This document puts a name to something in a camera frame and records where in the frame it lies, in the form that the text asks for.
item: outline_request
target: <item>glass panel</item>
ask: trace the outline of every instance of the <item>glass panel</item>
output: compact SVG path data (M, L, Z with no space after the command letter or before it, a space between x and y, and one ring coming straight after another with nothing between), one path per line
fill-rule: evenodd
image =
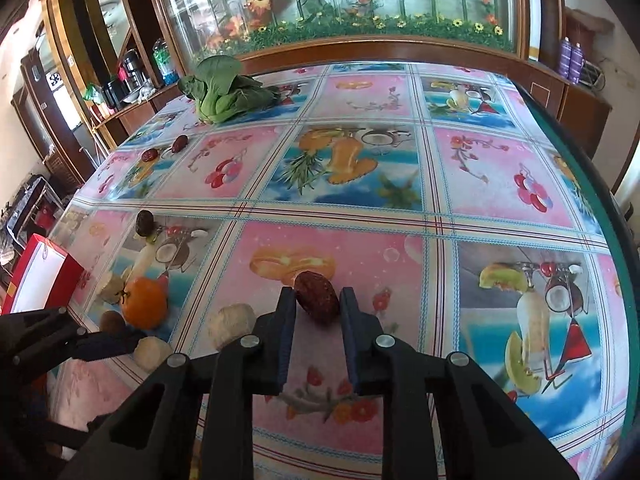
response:
M511 0L164 0L193 69L214 53L239 54L348 34L452 38L512 50Z
M98 0L113 49L118 56L129 33L129 20L122 0Z

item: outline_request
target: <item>printed tablecloth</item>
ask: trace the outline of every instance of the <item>printed tablecloth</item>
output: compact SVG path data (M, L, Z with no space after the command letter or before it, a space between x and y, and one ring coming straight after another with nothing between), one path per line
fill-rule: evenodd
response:
M176 99L79 190L52 234L86 269L75 315L97 330L117 308L96 283L136 263L149 209L162 232L145 275L170 308L150 333L175 351L212 352L212 314L270 312L314 270L419 351L467 352L594 478L625 416L625 307L590 204L513 84L396 62L259 79L277 106L211 126ZM146 377L128 356L109 366L129 388ZM382 402L346 377L339 323L300 311L284 393L254 399L257 478L379 477Z

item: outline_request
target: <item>wall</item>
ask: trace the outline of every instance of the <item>wall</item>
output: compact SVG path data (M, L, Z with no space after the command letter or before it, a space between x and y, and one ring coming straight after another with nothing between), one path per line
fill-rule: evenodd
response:
M20 119L11 106L20 59L35 43L35 31L40 23L40 2L30 0L23 19L15 23L0 45L0 205L10 200L30 172L44 173Z
M626 160L640 121L640 54L605 0L565 0L565 3L567 7L615 24L612 33L596 35L593 45L596 59L592 60L605 72L607 83L600 94L613 107L593 163L611 187Z

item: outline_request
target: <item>red box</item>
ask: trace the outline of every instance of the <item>red box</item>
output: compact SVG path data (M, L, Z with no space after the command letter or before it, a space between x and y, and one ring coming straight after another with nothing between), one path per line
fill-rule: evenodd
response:
M15 266L0 314L67 306L83 271L62 247L32 235Z

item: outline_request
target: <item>kitchen appliance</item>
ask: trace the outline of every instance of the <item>kitchen appliance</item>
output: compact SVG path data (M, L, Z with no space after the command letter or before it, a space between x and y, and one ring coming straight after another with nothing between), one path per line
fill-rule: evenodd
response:
M102 94L109 108L122 110L124 107L122 101L126 97L127 92L119 79L115 78L104 85L102 87Z
M125 52L122 57L122 66L127 73L127 86L129 87L127 93L140 88L147 80L140 56L135 48Z

